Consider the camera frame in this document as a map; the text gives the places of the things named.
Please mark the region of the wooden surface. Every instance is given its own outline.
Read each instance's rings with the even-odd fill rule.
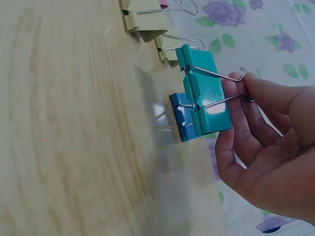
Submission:
[[[118,0],[0,0],[0,31],[1,236],[221,235],[206,141],[171,127],[182,75]]]

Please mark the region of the tablecloth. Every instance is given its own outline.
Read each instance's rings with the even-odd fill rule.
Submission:
[[[173,11],[170,19],[181,37],[201,38],[205,50],[213,53],[219,73],[250,71],[282,85],[315,84],[315,0],[196,3],[198,16]],[[169,0],[170,8],[178,8],[177,4]],[[190,0],[183,0],[181,7],[194,11]],[[216,135],[210,135],[208,141],[216,170]],[[255,208],[217,178],[230,235],[315,235],[315,228],[303,221]]]

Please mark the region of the binder clip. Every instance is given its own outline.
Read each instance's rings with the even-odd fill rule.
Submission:
[[[161,61],[167,61],[171,67],[178,65],[175,49],[180,48],[183,41],[198,43],[198,46],[190,46],[191,49],[204,50],[204,43],[200,38],[187,39],[178,36],[174,28],[155,38],[158,55]]]
[[[193,128],[191,119],[192,105],[191,102],[187,100],[186,94],[184,92],[176,92],[170,95],[170,100],[181,140],[185,142],[200,137],[201,135],[196,136]]]
[[[226,102],[245,95],[225,98],[221,78],[240,82],[244,76],[236,80],[218,74],[212,54],[191,49],[189,45],[177,48],[176,54],[180,70],[185,71],[186,74],[184,88],[188,105],[191,107],[190,115],[195,135],[199,137],[230,129],[232,125]]]
[[[129,33],[139,32],[143,40],[149,42],[168,30],[163,12],[183,11],[197,16],[197,4],[193,0],[190,1],[193,3],[196,12],[191,12],[183,8],[161,9],[157,0],[121,0],[126,30]]]

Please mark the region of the blue binder clip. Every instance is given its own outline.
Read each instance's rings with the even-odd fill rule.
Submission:
[[[191,118],[192,104],[187,100],[186,94],[176,92],[170,95],[170,100],[181,140],[185,142],[200,137],[195,134]]]
[[[176,55],[181,71],[185,71],[186,74],[184,87],[189,101],[188,105],[190,105],[190,116],[183,116],[187,119],[184,124],[187,124],[188,120],[192,120],[196,137],[230,129],[232,125],[226,101],[245,95],[225,98],[220,78],[239,82],[244,76],[235,80],[218,74],[212,54],[192,50],[189,45],[176,49]]]

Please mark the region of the glossy clip surface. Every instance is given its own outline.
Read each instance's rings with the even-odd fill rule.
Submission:
[[[226,103],[206,108],[207,105],[225,99],[221,80],[194,67],[217,73],[210,52],[193,50],[189,45],[176,49],[180,69],[185,71],[184,87],[187,99],[195,105],[191,118],[196,136],[227,130],[232,127]]]

